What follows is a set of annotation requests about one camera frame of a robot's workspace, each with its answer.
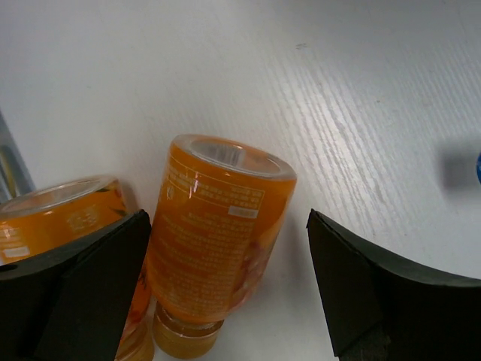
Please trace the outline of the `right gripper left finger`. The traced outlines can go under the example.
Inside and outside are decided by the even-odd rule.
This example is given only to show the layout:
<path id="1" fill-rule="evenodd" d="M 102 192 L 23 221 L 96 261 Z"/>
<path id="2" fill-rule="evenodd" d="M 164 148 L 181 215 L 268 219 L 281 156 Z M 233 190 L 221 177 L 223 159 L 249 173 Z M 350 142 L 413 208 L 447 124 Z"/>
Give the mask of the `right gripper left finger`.
<path id="1" fill-rule="evenodd" d="M 150 237 L 139 210 L 1 267 L 3 360 L 112 360 Z"/>

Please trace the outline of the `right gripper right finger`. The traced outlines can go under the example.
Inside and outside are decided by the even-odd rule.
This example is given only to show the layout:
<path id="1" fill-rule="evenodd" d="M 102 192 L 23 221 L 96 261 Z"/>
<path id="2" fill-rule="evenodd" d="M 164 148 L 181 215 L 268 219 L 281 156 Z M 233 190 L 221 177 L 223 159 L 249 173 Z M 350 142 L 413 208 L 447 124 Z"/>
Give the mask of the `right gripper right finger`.
<path id="1" fill-rule="evenodd" d="M 310 253 L 340 360 L 478 360 L 480 282 L 421 265 L 318 211 Z"/>

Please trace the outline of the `blue label bottle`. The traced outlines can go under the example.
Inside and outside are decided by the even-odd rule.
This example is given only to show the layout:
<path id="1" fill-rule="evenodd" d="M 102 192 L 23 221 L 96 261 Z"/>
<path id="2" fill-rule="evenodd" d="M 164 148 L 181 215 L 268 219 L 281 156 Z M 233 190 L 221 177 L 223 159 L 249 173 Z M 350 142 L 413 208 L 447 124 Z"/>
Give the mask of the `blue label bottle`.
<path id="1" fill-rule="evenodd" d="M 477 159 L 476 159 L 476 176 L 481 184 L 481 153 L 479 153 Z"/>

